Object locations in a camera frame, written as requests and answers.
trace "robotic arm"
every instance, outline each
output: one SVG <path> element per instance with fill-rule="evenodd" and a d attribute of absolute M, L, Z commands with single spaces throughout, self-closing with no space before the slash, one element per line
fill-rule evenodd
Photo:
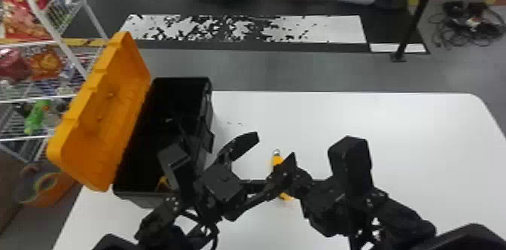
<path fill-rule="evenodd" d="M 191 186 L 182 182 L 183 175 L 178 178 L 182 172 L 165 167 L 178 165 L 160 158 L 167 178 L 181 189 L 168 194 L 142 220 L 135 235 L 138 245 L 107 235 L 94 249 L 199 250 L 212 242 L 215 250 L 219 232 L 216 224 L 222 218 L 235 221 L 248 209 L 285 192 L 299 199 L 303 216 L 313 228 L 325 237 L 348 237 L 351 250 L 360 250 L 367 242 L 373 244 L 374 250 L 468 249 L 462 245 L 454 247 L 468 237 L 474 241 L 474 247 L 469 249 L 506 250 L 504 240 L 476 224 L 435 237 L 432 223 L 374 187 L 369 147 L 364 139 L 347 136 L 328 149 L 333 175 L 325 180 L 314 180 L 298 167 L 294 153 L 275 166 L 266 179 L 242 180 L 232 172 L 232 162 L 257 143 L 257 133 L 235 138 Z M 197 225 L 185 234 L 174 225 L 179 215 Z"/>

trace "black wire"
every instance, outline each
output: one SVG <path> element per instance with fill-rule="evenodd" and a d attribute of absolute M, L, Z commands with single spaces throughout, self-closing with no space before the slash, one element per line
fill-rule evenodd
<path fill-rule="evenodd" d="M 466 29 L 465 24 L 461 21 L 454 20 L 444 13 L 437 13 L 428 18 L 428 22 L 436 27 L 431 36 L 432 43 L 437 47 L 445 47 L 446 49 L 450 49 L 451 47 L 463 47 L 466 44 L 474 44 L 479 47 L 490 46 L 494 41 L 504 36 L 506 33 L 506 23 L 501 15 L 494 12 L 492 9 L 487 8 L 486 11 L 494 16 L 494 18 L 499 21 L 499 24 L 494 24 L 487 19 L 482 19 L 481 22 L 495 26 L 498 30 L 498 34 L 493 35 L 492 33 L 471 32 L 471 29 Z M 454 27 L 449 26 L 451 23 L 455 23 Z"/>
<path fill-rule="evenodd" d="M 181 213 L 181 215 L 184 216 L 185 218 L 189 218 L 190 220 L 195 221 L 196 223 L 198 223 L 198 225 L 203 225 L 203 226 L 209 228 L 211 230 L 210 235 L 213 236 L 212 246 L 211 246 L 210 250 L 216 250 L 216 248 L 218 247 L 218 227 L 216 227 L 215 224 L 212 224 L 212 225 L 205 224 L 202 220 L 200 220 L 199 217 L 190 213 L 189 211 L 184 211 Z"/>

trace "metal shelf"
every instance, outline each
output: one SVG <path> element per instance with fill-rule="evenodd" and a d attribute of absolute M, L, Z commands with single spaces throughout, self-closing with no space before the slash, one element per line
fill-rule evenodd
<path fill-rule="evenodd" d="M 30 57 L 33 54 L 38 54 L 37 50 L 46 50 L 45 47 L 51 47 L 65 68 L 57 78 L 40 81 L 25 80 L 13 84 L 8 82 L 0 83 L 0 105 L 3 104 L 3 106 L 0 106 L 0 150 L 19 158 L 25 163 L 33 159 L 22 157 L 20 154 L 35 155 L 36 160 L 45 157 L 46 140 L 53 135 L 54 127 L 59 122 L 59 118 L 53 114 L 48 114 L 50 116 L 46 117 L 41 129 L 31 135 L 26 135 L 24 133 L 25 118 L 15 112 L 12 106 L 6 104 L 74 97 L 86 81 L 108 40 L 108 36 L 87 0 L 49 0 L 44 9 L 39 8 L 36 0 L 26 0 L 26 2 L 37 20 L 51 36 L 51 39 L 13 39 L 10 44 L 0 45 L 0 49 L 24 47 L 20 52 L 24 56 Z M 62 34 L 81 9 L 90 18 L 91 26 L 97 33 L 96 37 L 105 41 L 101 47 L 87 47 L 86 44 L 81 46 L 74 44 L 72 46 L 65 43 Z"/>
<path fill-rule="evenodd" d="M 9 108 L 5 112 L 7 121 L 0 130 L 0 142 L 6 141 L 19 141 L 19 140 L 30 140 L 30 139 L 44 139 L 51 137 L 54 134 L 54 128 L 56 124 L 47 122 L 44 119 L 42 128 L 34 131 L 31 135 L 25 134 L 25 118 Z"/>
<path fill-rule="evenodd" d="M 91 53 L 79 53 L 76 57 L 83 67 L 90 72 L 96 59 L 102 52 L 99 47 Z M 8 87 L 0 88 L 0 103 L 25 102 L 37 99 L 61 99 L 75 96 L 84 83 L 84 76 L 66 62 L 68 68 L 58 78 L 41 81 L 21 81 Z"/>
<path fill-rule="evenodd" d="M 83 2 L 81 0 L 50 0 L 42 13 L 61 35 L 82 6 Z"/>

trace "white table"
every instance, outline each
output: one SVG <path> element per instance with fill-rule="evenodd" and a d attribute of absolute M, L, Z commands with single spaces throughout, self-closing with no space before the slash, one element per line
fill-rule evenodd
<path fill-rule="evenodd" d="M 506 237 L 506 141 L 475 96 L 215 92 L 212 101 L 215 151 L 239 134 L 259 132 L 261 142 L 233 166 L 241 178 L 265 178 L 275 148 L 284 156 L 295 151 L 313 178 L 327 178 L 328 147 L 358 136 L 369 141 L 375 185 L 434 223 L 438 233 L 479 222 Z M 106 233 L 134 241 L 149 212 L 111 191 L 84 187 L 54 249 L 90 250 Z M 325 239 L 313 230 L 296 200 L 263 203 L 218 227 L 218 249 L 348 249 L 346 239 Z"/>

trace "orange toolbox lid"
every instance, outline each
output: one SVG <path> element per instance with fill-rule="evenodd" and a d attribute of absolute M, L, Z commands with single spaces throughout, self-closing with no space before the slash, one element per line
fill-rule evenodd
<path fill-rule="evenodd" d="M 150 85 L 132 36 L 116 33 L 49 140 L 49 160 L 89 189 L 107 191 Z"/>

